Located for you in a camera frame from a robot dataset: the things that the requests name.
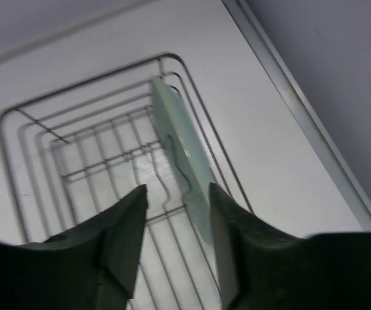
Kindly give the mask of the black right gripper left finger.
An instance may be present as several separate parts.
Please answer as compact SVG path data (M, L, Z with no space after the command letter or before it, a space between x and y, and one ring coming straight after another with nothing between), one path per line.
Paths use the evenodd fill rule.
M133 299L140 264L148 200L139 185L118 203L54 235L67 309L125 309Z

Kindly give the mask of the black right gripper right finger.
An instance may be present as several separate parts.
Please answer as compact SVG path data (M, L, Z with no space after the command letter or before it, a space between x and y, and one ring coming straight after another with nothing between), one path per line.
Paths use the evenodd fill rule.
M211 232L223 309L299 309L291 264L300 238L209 185Z

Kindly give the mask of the pale green round plate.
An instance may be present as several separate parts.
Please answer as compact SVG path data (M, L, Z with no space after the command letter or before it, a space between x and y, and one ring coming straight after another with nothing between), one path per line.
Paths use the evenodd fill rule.
M212 245L209 184L215 177L206 151L178 93L159 77L151 78L150 90L156 131L182 199L203 240Z

